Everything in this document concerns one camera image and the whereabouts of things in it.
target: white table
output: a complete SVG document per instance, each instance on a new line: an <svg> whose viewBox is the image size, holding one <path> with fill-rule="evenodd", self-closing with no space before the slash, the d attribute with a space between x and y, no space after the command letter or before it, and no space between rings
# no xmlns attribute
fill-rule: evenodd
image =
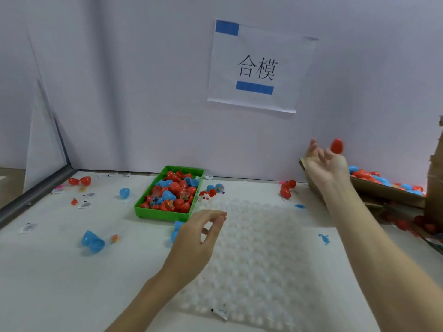
<svg viewBox="0 0 443 332"><path fill-rule="evenodd" d="M172 223L142 220L132 204L125 205L118 192L129 187L140 196L153 176L121 175L98 179L96 173L78 172L75 177L93 178L87 192L95 192L89 209L81 210L70 201L81 201L83 193L70 187L63 194L48 195L0 231L0 322L2 332L101 332L136 296L144 282L162 266L171 246ZM332 317L330 331L379 331L358 287L340 238L325 206L307 185L297 186L290 201L279 197L275 183L222 182L226 194L220 198L241 198L293 208L307 207L298 219L311 235L310 254ZM34 231L18 234L26 223L38 223ZM443 284L442 257L421 240L389 226L391 237L413 254L437 282ZM89 255L79 242L86 230L104 240L113 234L119 242ZM325 246L318 234L327 234ZM259 329L196 317L167 305L149 331L197 332L258 331Z"/></svg>

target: brown floor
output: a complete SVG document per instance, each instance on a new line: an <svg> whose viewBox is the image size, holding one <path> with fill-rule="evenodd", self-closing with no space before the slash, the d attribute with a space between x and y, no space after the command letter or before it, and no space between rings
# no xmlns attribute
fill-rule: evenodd
<svg viewBox="0 0 443 332"><path fill-rule="evenodd" d="M25 170L0 168L0 208L23 193Z"/></svg>

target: clear plastic egg tray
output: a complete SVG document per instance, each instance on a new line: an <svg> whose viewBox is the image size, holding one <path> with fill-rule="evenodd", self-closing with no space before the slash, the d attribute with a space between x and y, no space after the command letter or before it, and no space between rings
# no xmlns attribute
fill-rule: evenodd
<svg viewBox="0 0 443 332"><path fill-rule="evenodd" d="M181 311L268 331L327 331L328 317L294 210L217 197L196 211L228 212L213 255L178 295Z"/></svg>

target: green plastic bin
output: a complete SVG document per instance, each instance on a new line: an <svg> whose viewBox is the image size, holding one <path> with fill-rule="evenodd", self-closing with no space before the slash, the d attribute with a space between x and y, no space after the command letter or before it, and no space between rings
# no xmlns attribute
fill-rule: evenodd
<svg viewBox="0 0 443 332"><path fill-rule="evenodd" d="M190 173L192 175L192 179L196 178L197 176L201 177L200 184L198 184L197 192L194 196L194 201L192 202L191 209L189 210L189 213L177 213L172 211L160 211L160 210L151 210L150 208L141 208L139 207L143 202L144 198L151 193L152 188L154 185L160 180L166 178L166 173L168 171L173 171L174 173L177 171L183 172L183 174ZM200 187L203 183L203 177L205 176L205 171L203 169L197 169L197 168L187 168L184 166L166 166L163 168L162 172L159 173L159 175L152 181L151 185L146 189L146 191L143 193L143 195L140 197L140 199L136 202L134 205L134 209L136 211L136 215L140 218L149 218L149 219L160 219L160 220L166 220L166 221L181 221L181 222L187 222L189 217L192 214L192 211L194 210L195 203L198 199L198 194L200 193Z"/></svg>

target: blue rectangle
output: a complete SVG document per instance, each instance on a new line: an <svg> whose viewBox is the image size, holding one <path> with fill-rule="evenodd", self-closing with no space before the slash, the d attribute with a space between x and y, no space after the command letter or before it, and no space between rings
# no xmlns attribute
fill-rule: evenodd
<svg viewBox="0 0 443 332"><path fill-rule="evenodd" d="M245 81L238 81L237 87L235 89L248 91L248 92L256 92L272 95L274 91L274 86L260 85L259 83L247 83Z"/></svg>
<svg viewBox="0 0 443 332"><path fill-rule="evenodd" d="M215 23L215 31L218 33L227 33L228 35L238 36L238 28L240 25L234 22L226 22L217 20Z"/></svg>

